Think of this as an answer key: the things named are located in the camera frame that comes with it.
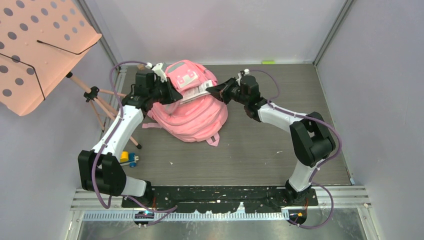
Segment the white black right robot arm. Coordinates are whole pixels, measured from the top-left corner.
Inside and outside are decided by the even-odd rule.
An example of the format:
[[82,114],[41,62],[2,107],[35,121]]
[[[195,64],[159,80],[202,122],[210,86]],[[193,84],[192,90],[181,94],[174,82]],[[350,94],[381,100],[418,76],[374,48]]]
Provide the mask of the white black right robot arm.
[[251,75],[231,78],[208,87],[206,91],[225,104],[230,101],[242,104],[251,119],[290,133],[297,163],[285,183],[283,196],[291,205],[299,205],[311,188],[315,174],[336,149],[336,142],[330,133],[333,128],[318,112],[296,113],[262,97],[259,84]]

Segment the white ruler set package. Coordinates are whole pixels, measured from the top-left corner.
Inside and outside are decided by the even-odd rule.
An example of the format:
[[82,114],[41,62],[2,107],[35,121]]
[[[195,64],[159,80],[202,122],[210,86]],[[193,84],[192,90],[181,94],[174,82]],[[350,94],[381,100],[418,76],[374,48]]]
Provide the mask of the white ruler set package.
[[183,98],[179,101],[180,105],[189,103],[197,98],[209,95],[210,93],[207,91],[207,88],[213,87],[214,82],[212,80],[207,80],[203,82],[199,86],[192,87],[186,90],[182,96]]

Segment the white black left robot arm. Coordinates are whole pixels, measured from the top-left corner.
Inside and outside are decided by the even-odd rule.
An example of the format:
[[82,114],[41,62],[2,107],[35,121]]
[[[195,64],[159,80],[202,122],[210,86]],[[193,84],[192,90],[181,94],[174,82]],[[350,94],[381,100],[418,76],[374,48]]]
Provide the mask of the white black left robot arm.
[[82,150],[78,155],[82,188],[116,197],[134,196],[141,207],[148,207],[154,199],[147,190],[150,183],[127,176],[119,160],[132,133],[155,103],[167,105],[182,98],[161,64],[139,69],[133,92],[122,99],[120,110],[103,139],[92,150]]

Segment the pink student backpack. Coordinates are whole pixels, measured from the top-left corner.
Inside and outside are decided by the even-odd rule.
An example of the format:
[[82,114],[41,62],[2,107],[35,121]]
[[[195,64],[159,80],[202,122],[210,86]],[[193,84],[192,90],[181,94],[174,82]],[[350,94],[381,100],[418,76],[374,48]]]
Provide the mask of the pink student backpack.
[[[165,74],[181,95],[208,80],[212,80],[214,86],[218,84],[210,70],[190,60],[181,60],[168,66]],[[144,129],[165,129],[183,142],[206,141],[216,147],[220,141],[219,130],[228,119],[228,108],[208,94],[185,104],[179,104],[179,101],[171,104],[154,103],[147,115],[153,122],[144,123]]]

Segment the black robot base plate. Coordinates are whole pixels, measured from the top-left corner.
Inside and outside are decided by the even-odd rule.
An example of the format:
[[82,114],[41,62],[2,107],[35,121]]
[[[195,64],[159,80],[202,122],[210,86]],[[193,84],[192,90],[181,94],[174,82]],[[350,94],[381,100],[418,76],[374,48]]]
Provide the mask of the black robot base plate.
[[146,196],[135,201],[124,199],[123,208],[137,208],[138,203],[159,210],[176,207],[176,213],[234,213],[243,208],[248,214],[277,213],[286,207],[315,207],[316,191],[301,195],[288,193],[283,186],[154,186]]

